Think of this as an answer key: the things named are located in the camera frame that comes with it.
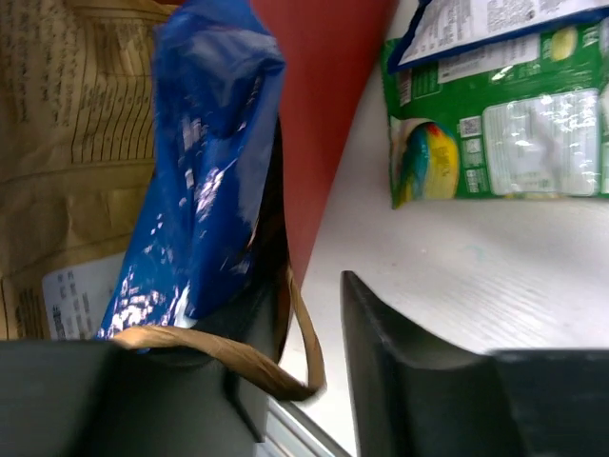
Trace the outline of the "blue Doritos chips bag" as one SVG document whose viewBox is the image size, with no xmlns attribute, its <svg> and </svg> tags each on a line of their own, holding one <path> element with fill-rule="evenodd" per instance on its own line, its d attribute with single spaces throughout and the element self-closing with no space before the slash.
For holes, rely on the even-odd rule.
<svg viewBox="0 0 609 457">
<path fill-rule="evenodd" d="M 159 28 L 155 166 L 99 338 L 190 328 L 244 287 L 284 72 L 246 1 L 187 1 Z"/>
</svg>

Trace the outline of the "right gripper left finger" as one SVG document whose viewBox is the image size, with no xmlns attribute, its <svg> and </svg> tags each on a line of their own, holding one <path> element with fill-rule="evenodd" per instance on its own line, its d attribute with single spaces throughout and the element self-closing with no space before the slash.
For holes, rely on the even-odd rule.
<svg viewBox="0 0 609 457">
<path fill-rule="evenodd" d="M 5 456 L 251 456 L 267 403 L 262 390 L 191 349 L 1 346 Z"/>
</svg>

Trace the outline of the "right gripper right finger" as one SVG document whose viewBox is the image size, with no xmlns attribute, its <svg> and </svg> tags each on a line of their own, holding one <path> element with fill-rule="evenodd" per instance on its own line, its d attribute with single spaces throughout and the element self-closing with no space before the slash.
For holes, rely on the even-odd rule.
<svg viewBox="0 0 609 457">
<path fill-rule="evenodd" d="M 608 353 L 452 345 L 341 278 L 362 456 L 604 456 Z"/>
</svg>

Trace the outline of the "red paper bag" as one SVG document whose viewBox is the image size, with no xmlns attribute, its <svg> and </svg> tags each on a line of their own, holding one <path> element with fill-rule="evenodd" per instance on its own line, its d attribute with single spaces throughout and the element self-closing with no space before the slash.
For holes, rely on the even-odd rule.
<svg viewBox="0 0 609 457">
<path fill-rule="evenodd" d="M 202 352 L 279 400 L 305 401 L 326 384 L 322 346 L 301 295 L 352 120 L 396 10 L 393 1 L 258 1 L 287 72 L 280 107 L 283 168 L 273 172 L 253 247 L 258 274 L 280 291 L 274 330 L 282 349 L 291 322 L 301 330 L 301 382 L 246 344 L 197 329 L 145 326 L 115 337 L 123 348 Z"/>
</svg>

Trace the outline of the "small green snack packet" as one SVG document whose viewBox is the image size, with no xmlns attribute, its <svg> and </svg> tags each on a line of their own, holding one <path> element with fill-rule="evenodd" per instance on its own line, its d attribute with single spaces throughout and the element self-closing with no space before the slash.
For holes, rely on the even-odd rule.
<svg viewBox="0 0 609 457">
<path fill-rule="evenodd" d="M 607 196 L 606 22 L 384 70 L 382 79 L 393 208 Z"/>
</svg>

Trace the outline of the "tan popcorn chips bag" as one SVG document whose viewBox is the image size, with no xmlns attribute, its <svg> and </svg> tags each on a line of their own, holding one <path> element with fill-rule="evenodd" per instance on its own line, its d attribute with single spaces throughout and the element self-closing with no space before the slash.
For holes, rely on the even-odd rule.
<svg viewBox="0 0 609 457">
<path fill-rule="evenodd" d="M 172 6 L 1 5 L 1 336 L 88 339 L 154 163 L 151 57 Z"/>
</svg>

